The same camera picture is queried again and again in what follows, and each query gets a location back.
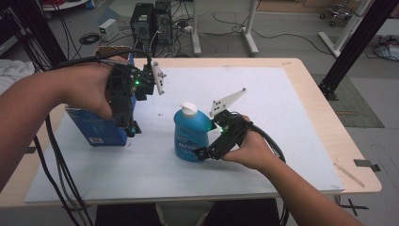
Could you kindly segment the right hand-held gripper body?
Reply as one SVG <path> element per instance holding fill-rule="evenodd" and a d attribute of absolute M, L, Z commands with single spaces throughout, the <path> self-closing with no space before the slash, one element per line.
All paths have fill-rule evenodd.
<path fill-rule="evenodd" d="M 230 112 L 228 107 L 241 98 L 246 92 L 247 89 L 242 88 L 224 98 L 213 100 L 209 113 L 212 118 L 211 129 L 218 129 L 220 136 L 207 148 L 207 155 L 209 158 L 220 159 L 229 152 L 232 147 L 241 144 L 248 128 L 248 122 L 244 120 L 239 113 Z"/>

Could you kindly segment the blue bottle with white cap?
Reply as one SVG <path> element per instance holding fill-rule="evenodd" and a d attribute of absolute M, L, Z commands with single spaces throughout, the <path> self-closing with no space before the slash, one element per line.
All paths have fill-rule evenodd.
<path fill-rule="evenodd" d="M 174 114 L 174 150 L 176 155 L 188 162 L 199 162 L 195 150 L 209 145 L 210 119 L 197 106 L 184 102 Z"/>

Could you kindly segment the blue cardboard box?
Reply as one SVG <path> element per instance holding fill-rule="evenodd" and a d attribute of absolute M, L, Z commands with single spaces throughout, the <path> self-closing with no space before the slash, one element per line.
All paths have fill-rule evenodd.
<path fill-rule="evenodd" d="M 114 121 L 106 121 L 84 109 L 66 106 L 65 110 L 90 146 L 124 146 L 126 144 L 125 131 L 117 127 Z"/>

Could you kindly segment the person's right hand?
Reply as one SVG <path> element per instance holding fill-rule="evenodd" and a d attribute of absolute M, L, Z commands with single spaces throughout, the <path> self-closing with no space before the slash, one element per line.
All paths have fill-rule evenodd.
<path fill-rule="evenodd" d="M 248 130 L 238 149 L 226 153 L 222 160 L 241 164 L 259 172 L 270 172 L 278 163 L 263 137 Z"/>

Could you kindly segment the person's left hand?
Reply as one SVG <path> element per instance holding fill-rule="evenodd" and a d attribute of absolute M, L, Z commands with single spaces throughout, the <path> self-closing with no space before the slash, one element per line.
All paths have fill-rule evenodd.
<path fill-rule="evenodd" d="M 105 87 L 111 73 L 111 63 L 83 63 L 63 68 L 57 82 L 65 85 L 61 103 L 82 108 L 110 120 L 112 110 L 106 99 Z"/>

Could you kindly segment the white foam mat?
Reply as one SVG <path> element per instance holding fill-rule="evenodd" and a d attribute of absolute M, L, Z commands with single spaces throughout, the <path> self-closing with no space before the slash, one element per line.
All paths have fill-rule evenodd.
<path fill-rule="evenodd" d="M 122 147 L 91 147 L 70 117 L 56 141 L 86 202 L 157 202 L 277 196 L 343 190 L 333 163 L 282 68 L 166 67 L 166 92 L 136 104 L 141 134 Z M 230 110 L 244 141 L 219 160 L 187 162 L 174 151 L 173 117 L 184 102 L 209 113 L 243 93 Z"/>

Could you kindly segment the small white power box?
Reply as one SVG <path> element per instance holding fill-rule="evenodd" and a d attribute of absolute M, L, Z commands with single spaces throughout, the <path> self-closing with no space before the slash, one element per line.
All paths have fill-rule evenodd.
<path fill-rule="evenodd" d="M 115 19 L 108 19 L 99 26 L 100 34 L 103 40 L 111 41 L 119 34 L 118 23 Z"/>

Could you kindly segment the black computer tower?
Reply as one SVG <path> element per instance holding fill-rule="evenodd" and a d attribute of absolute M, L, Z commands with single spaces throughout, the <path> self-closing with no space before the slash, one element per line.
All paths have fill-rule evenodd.
<path fill-rule="evenodd" d="M 171 2 L 170 0 L 156 0 L 154 14 L 158 27 L 158 43 L 160 45 L 172 44 Z"/>
<path fill-rule="evenodd" d="M 153 35 L 153 3 L 137 3 L 130 25 L 137 40 L 150 40 Z"/>

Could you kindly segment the white desk leg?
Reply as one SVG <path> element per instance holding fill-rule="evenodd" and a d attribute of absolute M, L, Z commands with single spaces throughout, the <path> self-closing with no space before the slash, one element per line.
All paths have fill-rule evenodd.
<path fill-rule="evenodd" d="M 192 17 L 193 17 L 193 30 L 191 34 L 192 44 L 193 44 L 193 53 L 196 57 L 201 55 L 201 47 L 200 47 L 200 36 L 198 32 L 198 13 L 197 13 L 197 2 L 193 0 L 192 6 Z"/>
<path fill-rule="evenodd" d="M 249 55 L 251 57 L 255 57 L 256 55 L 259 54 L 258 47 L 252 37 L 252 34 L 251 34 L 257 4 L 258 4 L 258 0 L 250 0 L 248 17 L 247 17 L 247 25 L 242 28 L 242 34 L 244 36 L 245 41 L 247 42 Z"/>

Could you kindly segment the white cloth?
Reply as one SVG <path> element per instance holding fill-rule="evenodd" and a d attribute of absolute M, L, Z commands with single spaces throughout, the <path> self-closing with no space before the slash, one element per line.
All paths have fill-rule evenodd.
<path fill-rule="evenodd" d="M 0 59 L 0 95 L 18 80 L 35 72 L 31 61 Z"/>

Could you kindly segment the thin wooden stick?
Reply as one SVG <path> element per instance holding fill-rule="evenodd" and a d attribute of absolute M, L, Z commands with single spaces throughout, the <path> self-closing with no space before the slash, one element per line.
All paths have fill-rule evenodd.
<path fill-rule="evenodd" d="M 340 170 L 343 174 L 345 174 L 348 178 L 350 178 L 353 182 L 358 184 L 361 187 L 365 187 L 365 184 L 358 179 L 355 175 L 353 175 L 351 172 L 349 172 L 347 169 L 345 169 L 343 166 L 339 165 L 338 163 L 333 163 L 333 165 Z"/>

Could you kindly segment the grey floor mat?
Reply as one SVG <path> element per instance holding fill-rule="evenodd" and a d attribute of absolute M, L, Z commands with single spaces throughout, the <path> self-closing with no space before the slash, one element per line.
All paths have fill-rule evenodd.
<path fill-rule="evenodd" d="M 347 77 L 327 101 L 344 127 L 384 128 L 382 121 Z"/>

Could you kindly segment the grey tape strip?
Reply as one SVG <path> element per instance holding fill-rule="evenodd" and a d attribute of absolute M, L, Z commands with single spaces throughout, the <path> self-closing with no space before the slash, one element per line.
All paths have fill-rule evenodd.
<path fill-rule="evenodd" d="M 373 172 L 380 171 L 380 167 L 377 164 L 373 164 L 370 160 L 355 159 L 354 162 L 357 167 L 370 168 Z"/>

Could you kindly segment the black metal frame post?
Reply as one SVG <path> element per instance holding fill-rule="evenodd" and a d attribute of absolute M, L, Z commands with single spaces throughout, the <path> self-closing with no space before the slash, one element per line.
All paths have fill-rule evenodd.
<path fill-rule="evenodd" d="M 371 5 L 358 28 L 319 84 L 319 89 L 327 100 L 335 101 L 337 99 L 335 90 L 398 5 L 399 0 L 375 0 Z"/>
<path fill-rule="evenodd" d="M 52 66 L 67 60 L 37 0 L 9 0 L 22 27 L 27 27 Z"/>

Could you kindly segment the white desk frame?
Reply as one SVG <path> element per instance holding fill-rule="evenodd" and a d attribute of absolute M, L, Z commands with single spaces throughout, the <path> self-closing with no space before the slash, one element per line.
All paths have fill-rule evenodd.
<path fill-rule="evenodd" d="M 357 6 L 356 9 L 351 8 L 352 16 L 348 21 L 345 22 L 345 27 L 343 29 L 343 32 L 336 41 L 332 41 L 325 32 L 318 33 L 319 38 L 324 42 L 324 44 L 329 49 L 331 54 L 334 55 L 335 57 L 338 57 L 341 54 L 343 45 L 353 35 L 353 33 L 355 32 L 356 28 L 358 27 L 359 23 L 362 20 L 363 13 L 372 2 L 372 0 L 355 0 L 355 1 L 359 1 L 359 5 Z"/>

